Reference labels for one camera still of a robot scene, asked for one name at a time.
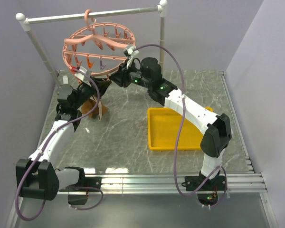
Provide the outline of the brown underwear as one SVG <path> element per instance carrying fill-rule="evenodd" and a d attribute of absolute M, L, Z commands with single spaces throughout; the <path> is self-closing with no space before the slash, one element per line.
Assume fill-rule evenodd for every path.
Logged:
<path fill-rule="evenodd" d="M 90 97 L 86 102 L 83 103 L 81 106 L 81 112 L 82 114 L 89 114 L 89 118 L 98 118 L 98 120 L 101 120 L 102 117 L 108 112 L 108 107 L 106 107 L 102 101 L 100 100 L 98 104 L 97 97 L 92 96 Z"/>

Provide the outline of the pink round clip hanger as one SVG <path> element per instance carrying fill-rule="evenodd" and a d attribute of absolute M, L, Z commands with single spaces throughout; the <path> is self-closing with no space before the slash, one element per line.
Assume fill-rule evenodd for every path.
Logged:
<path fill-rule="evenodd" d="M 128 45 L 135 45 L 135 36 L 126 26 L 97 22 L 88 16 L 89 13 L 89 9 L 84 13 L 85 26 L 64 39 L 62 58 L 70 72 L 72 67 L 80 66 L 87 70 L 87 75 L 108 80 L 109 75 L 126 61 L 123 50 Z M 87 66 L 87 56 L 95 62 L 91 69 Z M 100 57 L 107 64 L 103 71 L 100 70 Z"/>

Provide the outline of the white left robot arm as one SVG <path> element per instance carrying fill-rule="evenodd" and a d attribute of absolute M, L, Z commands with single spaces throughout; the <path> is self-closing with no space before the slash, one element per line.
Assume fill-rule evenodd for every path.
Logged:
<path fill-rule="evenodd" d="M 54 165 L 80 124 L 82 113 L 79 108 L 90 97 L 104 95 L 111 84 L 100 78 L 93 81 L 97 87 L 81 83 L 74 89 L 69 84 L 63 84 L 57 90 L 57 114 L 49 134 L 28 159 L 20 159 L 16 164 L 17 193 L 20 197 L 53 200 L 65 187 L 71 186 L 76 191 L 86 187 L 83 168 L 66 167 L 56 172 Z"/>

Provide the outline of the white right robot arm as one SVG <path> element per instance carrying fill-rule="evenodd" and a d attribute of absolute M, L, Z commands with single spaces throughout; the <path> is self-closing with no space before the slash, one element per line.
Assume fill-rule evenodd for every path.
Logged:
<path fill-rule="evenodd" d="M 222 155 L 232 138 L 230 118 L 207 110 L 163 78 L 162 68 L 153 57 L 144 58 L 140 68 L 129 61 L 122 63 L 109 78 L 120 87 L 135 84 L 147 88 L 152 100 L 180 114 L 183 122 L 187 120 L 197 127 L 203 135 L 200 146 L 204 152 L 198 189 L 212 189 L 222 169 Z"/>

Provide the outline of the orange clothes peg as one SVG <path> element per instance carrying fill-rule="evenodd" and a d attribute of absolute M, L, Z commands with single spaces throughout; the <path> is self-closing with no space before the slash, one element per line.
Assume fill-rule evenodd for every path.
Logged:
<path fill-rule="evenodd" d="M 95 62 L 94 61 L 91 62 L 89 56 L 86 57 L 86 61 L 88 68 L 91 69 Z"/>

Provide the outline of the yellow plastic tray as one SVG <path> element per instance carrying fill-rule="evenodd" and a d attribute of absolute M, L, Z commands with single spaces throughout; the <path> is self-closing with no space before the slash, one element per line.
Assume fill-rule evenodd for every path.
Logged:
<path fill-rule="evenodd" d="M 175 142 L 181 115 L 169 108 L 149 108 L 148 120 L 148 145 L 152 151 L 172 151 Z M 202 133 L 188 120 L 184 121 L 180 134 L 178 150 L 200 150 Z"/>

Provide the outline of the white metal drying rack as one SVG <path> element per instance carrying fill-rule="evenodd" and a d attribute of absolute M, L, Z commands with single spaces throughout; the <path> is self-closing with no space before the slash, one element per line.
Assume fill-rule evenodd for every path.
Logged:
<path fill-rule="evenodd" d="M 164 48 L 164 32 L 165 32 L 165 18 L 167 16 L 167 5 L 168 2 L 166 0 L 159 1 L 159 4 L 154 7 L 146 7 L 146 8 L 134 8 L 134 9 L 120 9 L 120 10 L 109 10 L 109 11 L 98 11 L 89 13 L 90 18 L 100 18 L 100 17 L 109 17 L 109 16 L 118 16 L 118 15 L 130 15 L 130 14 L 139 14 L 139 13 L 149 13 L 149 12 L 158 12 L 160 14 L 160 47 Z M 69 15 L 57 15 L 57 16 L 49 16 L 49 17 L 39 17 L 39 18 L 27 18 L 23 13 L 16 14 L 16 20 L 20 23 L 23 30 L 28 35 L 32 44 L 34 45 L 36 51 L 41 57 L 44 65 L 46 66 L 48 72 L 52 76 L 55 85 L 61 86 L 61 83 L 58 79 L 58 71 L 55 70 L 53 65 L 51 64 L 48 56 L 46 55 L 44 49 L 42 48 L 40 42 L 37 37 L 34 35 L 31 25 L 39 24 L 39 23 L 47 23 L 47 22 L 55 22 L 55 21 L 67 21 L 67 20 L 75 20 L 82 19 L 84 17 L 83 13 L 80 14 L 69 14 Z"/>

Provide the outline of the aluminium rail frame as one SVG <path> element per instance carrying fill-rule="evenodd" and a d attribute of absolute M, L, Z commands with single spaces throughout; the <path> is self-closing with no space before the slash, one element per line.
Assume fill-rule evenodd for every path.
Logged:
<path fill-rule="evenodd" d="M 60 153 L 56 167 L 78 166 L 89 177 L 101 178 L 98 192 L 60 192 L 34 221 L 11 210 L 9 228 L 276 228 L 267 187 L 257 173 L 238 125 L 221 71 L 184 72 L 187 95 L 230 116 L 232 141 L 223 165 L 228 191 L 213 208 L 200 205 L 197 195 L 181 196 L 174 185 L 173 152 L 148 147 L 147 109 L 156 107 L 144 88 L 112 84 L 103 98 L 110 111 L 101 121 L 84 119 Z M 87 198 L 87 211 L 68 206 L 68 199 Z"/>

